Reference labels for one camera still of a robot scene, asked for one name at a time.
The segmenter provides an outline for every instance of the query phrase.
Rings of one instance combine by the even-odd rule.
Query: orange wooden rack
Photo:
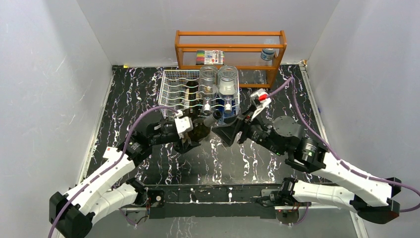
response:
[[[217,44],[217,43],[181,43],[181,38],[183,36],[244,36],[244,37],[279,37],[279,44],[270,44],[269,47],[267,44]],[[186,60],[184,57],[185,53],[195,53],[198,50],[221,50],[225,52],[225,62],[227,65],[233,65],[238,69],[244,70],[266,70],[266,83],[264,84],[250,84],[250,83],[240,83],[240,87],[247,88],[271,88],[275,81],[275,77],[280,67],[281,60],[283,58],[284,52],[286,51],[286,35],[284,31],[176,31],[175,36],[175,51],[176,58],[178,61],[179,69],[200,69],[203,65],[195,65],[195,61]],[[271,61],[257,60],[255,65],[243,65],[241,62],[228,62],[229,53],[254,53],[259,54],[264,48],[273,48],[278,49],[276,51],[274,58]]]

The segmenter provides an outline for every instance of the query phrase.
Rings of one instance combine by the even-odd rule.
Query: white wire rack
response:
[[[188,86],[186,85],[188,81],[197,81],[199,79],[199,70],[164,70],[162,76],[162,85],[160,86],[160,93],[159,93],[159,105],[164,105],[168,107],[172,107],[175,110],[184,110],[189,108],[190,102],[185,97],[186,89]],[[239,107],[239,78],[236,80],[237,87],[237,94],[232,101],[232,113],[225,114],[223,113],[222,120],[224,118],[233,117],[239,114],[240,107]],[[202,107],[202,100],[201,98],[196,98],[199,103],[195,104],[194,107]],[[218,109],[223,112],[224,108],[224,101],[219,97],[216,97],[212,100],[211,107]],[[164,118],[173,118],[174,114],[169,112],[167,109],[161,110],[162,115]]]

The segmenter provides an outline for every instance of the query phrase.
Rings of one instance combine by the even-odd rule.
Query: black marble table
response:
[[[102,155],[107,146],[116,146],[124,140],[134,120],[146,109],[158,104],[161,76],[165,68],[122,68],[114,70],[113,82],[106,103],[104,116],[87,176],[104,162]],[[245,72],[247,76],[259,77],[260,73]],[[281,65],[274,89],[288,77],[297,80],[298,103],[305,119],[316,131],[313,109],[297,64]],[[240,90],[241,111],[249,104],[250,94],[255,89]],[[291,87],[275,95],[263,117],[273,120],[288,115],[299,122],[292,107]],[[144,121],[156,121],[160,112],[148,115]],[[309,182],[323,182],[316,176],[301,173],[284,163],[283,156],[270,153],[256,143],[247,140],[242,145],[234,143],[224,147],[213,133],[201,142],[201,146],[186,154],[178,154],[172,144],[155,146],[153,154],[137,169],[122,178],[136,177],[145,184],[245,184],[281,183],[284,177],[295,177]]]

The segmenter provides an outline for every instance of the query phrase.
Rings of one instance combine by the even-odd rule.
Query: metal basket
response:
[[[162,76],[162,85],[160,86],[158,101],[159,105],[172,107],[175,110],[184,110],[188,108],[189,102],[187,102],[185,99],[185,92],[187,89],[186,84],[188,81],[192,80],[198,82],[199,74],[199,70],[164,70]],[[235,86],[237,87],[238,93],[235,95],[234,100],[232,100],[234,104],[232,105],[232,113],[223,113],[221,121],[224,118],[233,117],[240,113],[239,77]],[[223,111],[223,104],[224,101],[217,96],[217,98],[212,101],[211,107]],[[169,112],[167,109],[162,109],[161,112],[164,118],[174,117],[174,114]]]

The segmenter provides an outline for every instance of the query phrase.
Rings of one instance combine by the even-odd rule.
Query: wooden shelf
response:
[[[262,44],[270,39],[273,44]],[[271,88],[287,47],[284,31],[176,31],[175,51],[180,69],[200,69],[196,65],[197,50],[225,52],[225,65],[238,69],[266,70],[266,84],[240,84],[241,87]],[[261,50],[276,49],[273,60],[261,59]]]

